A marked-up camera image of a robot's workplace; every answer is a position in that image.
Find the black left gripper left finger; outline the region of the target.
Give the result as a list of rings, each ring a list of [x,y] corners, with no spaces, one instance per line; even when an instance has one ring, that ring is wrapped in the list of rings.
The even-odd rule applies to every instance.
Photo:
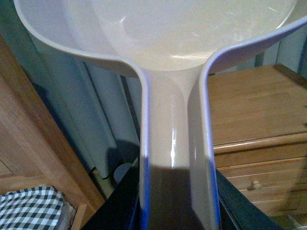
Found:
[[[139,230],[140,158],[137,157],[118,186],[82,227],[83,230]]]

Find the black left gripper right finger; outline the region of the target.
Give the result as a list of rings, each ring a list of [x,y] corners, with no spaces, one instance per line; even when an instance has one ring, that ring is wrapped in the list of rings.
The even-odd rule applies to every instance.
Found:
[[[253,205],[216,170],[221,226],[224,230],[282,230],[277,222]]]

